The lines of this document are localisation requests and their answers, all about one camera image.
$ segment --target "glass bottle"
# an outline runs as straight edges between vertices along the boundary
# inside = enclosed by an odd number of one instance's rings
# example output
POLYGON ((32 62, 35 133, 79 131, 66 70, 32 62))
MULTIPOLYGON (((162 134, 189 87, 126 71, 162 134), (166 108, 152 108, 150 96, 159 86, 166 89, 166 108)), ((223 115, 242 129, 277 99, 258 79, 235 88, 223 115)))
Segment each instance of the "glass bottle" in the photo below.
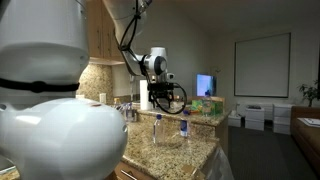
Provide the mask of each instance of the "glass bottle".
POLYGON ((189 116, 189 111, 188 110, 183 110, 183 115, 185 118, 181 119, 180 121, 180 135, 182 137, 189 137, 190 136, 190 127, 189 127, 189 122, 187 120, 187 116, 189 116))
POLYGON ((202 98, 202 115, 210 116, 211 115, 211 105, 212 100, 208 92, 205 93, 205 97, 202 98))
POLYGON ((125 114, 126 114, 126 121, 127 122, 132 122, 135 119, 135 111, 132 108, 132 103, 127 104, 126 110, 125 110, 125 114))
POLYGON ((159 145, 165 142, 164 122, 161 114, 157 114, 153 124, 153 143, 159 145))

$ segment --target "cabinet door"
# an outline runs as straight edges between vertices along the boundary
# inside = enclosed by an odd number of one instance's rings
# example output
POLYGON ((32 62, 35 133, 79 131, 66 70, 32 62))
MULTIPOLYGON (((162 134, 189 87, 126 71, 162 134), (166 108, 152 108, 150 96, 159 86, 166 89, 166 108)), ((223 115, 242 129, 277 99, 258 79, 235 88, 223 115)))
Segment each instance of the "cabinet door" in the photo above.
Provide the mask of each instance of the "cabinet door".
POLYGON ((114 169, 119 179, 122 180, 154 180, 152 177, 138 171, 137 169, 125 164, 123 162, 119 162, 118 166, 114 169))
POLYGON ((113 60, 122 60, 121 53, 118 49, 118 43, 115 38, 114 23, 106 7, 102 7, 102 26, 103 26, 103 45, 104 57, 113 60))
POLYGON ((88 43, 91 57, 103 57, 101 0, 87 0, 88 43))
POLYGON ((228 117, 216 127, 216 136, 220 139, 222 150, 228 156, 228 117))

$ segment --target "kitchen island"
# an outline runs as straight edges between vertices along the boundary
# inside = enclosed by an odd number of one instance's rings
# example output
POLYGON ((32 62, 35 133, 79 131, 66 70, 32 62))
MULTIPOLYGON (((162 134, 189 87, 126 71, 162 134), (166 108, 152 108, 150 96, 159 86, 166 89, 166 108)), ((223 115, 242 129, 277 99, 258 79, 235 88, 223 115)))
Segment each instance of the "kitchen island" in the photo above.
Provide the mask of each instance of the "kitchen island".
MULTIPOLYGON (((219 137, 218 131, 220 126, 227 124, 227 113, 212 117, 161 113, 166 126, 166 142, 155 145, 152 133, 157 113, 160 111, 138 110, 138 121, 128 123, 128 143, 121 163, 129 165, 150 179, 203 179, 209 173, 211 161, 220 147, 222 136, 219 137), (190 122, 188 138, 180 136, 181 119, 190 122)), ((118 167, 115 172, 117 176, 121 176, 118 167)), ((16 179, 16 174, 14 170, 0 175, 0 179, 16 179)))

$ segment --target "black cable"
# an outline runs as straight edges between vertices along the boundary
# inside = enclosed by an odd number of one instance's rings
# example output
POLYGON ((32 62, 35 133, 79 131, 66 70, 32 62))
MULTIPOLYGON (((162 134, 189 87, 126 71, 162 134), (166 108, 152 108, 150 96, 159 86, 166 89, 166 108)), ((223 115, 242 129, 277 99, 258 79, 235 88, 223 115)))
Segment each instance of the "black cable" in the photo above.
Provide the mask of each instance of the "black cable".
MULTIPOLYGON (((121 38, 121 41, 120 41, 120 44, 119 44, 119 47, 118 47, 118 49, 119 49, 120 51, 128 51, 137 61, 138 61, 138 59, 136 58, 135 54, 134 54, 133 51, 131 50, 130 46, 131 46, 131 43, 132 43, 132 41, 133 41, 133 39, 134 39, 134 37, 135 37, 135 33, 136 33, 137 25, 138 25, 138 20, 141 18, 138 7, 139 7, 139 3, 138 3, 138 0, 136 0, 136 13, 135 13, 134 17, 132 18, 132 20, 130 21, 129 25, 127 26, 125 32, 123 33, 123 36, 122 36, 122 38, 121 38), (130 38, 128 44, 125 45, 125 46, 123 46, 124 38, 126 37, 128 31, 129 31, 129 29, 130 29, 130 27, 132 26, 133 23, 134 23, 134 28, 133 28, 133 32, 132 32, 131 38, 130 38)), ((146 77, 147 83, 148 83, 148 85, 149 85, 149 84, 151 84, 151 80, 150 80, 149 74, 148 74, 148 72, 147 72, 147 69, 146 69, 146 67, 145 67, 144 64, 143 64, 145 57, 146 57, 146 56, 144 56, 143 59, 139 61, 139 64, 140 64, 141 74, 146 77)), ((186 107, 186 104, 187 104, 187 93, 185 92, 185 90, 184 90, 178 83, 175 83, 175 84, 176 84, 176 87, 178 87, 178 88, 180 88, 180 89, 182 90, 183 95, 184 95, 184 104, 183 104, 182 108, 181 108, 180 110, 178 110, 177 112, 169 112, 169 111, 167 111, 166 109, 164 109, 164 108, 160 105, 160 103, 157 101, 156 96, 155 96, 153 93, 151 93, 152 98, 153 98, 153 102, 155 102, 155 103, 157 104, 157 106, 158 106, 162 111, 164 111, 164 112, 166 112, 166 113, 168 113, 168 114, 179 114, 179 113, 181 113, 181 112, 184 110, 184 108, 186 107)))
POLYGON ((80 83, 77 84, 68 84, 68 85, 53 85, 47 84, 43 81, 35 82, 20 82, 20 81, 11 81, 7 79, 0 78, 0 87, 24 91, 32 91, 34 93, 41 92, 69 92, 76 91, 79 88, 80 83))

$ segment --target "monitor screen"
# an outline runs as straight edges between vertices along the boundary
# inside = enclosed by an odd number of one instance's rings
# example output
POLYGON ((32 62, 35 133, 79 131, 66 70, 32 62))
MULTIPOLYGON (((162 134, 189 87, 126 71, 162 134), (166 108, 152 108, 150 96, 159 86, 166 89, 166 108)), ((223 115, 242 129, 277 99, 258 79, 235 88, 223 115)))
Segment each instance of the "monitor screen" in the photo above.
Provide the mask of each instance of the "monitor screen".
POLYGON ((197 96, 216 95, 216 78, 214 76, 197 74, 197 96))

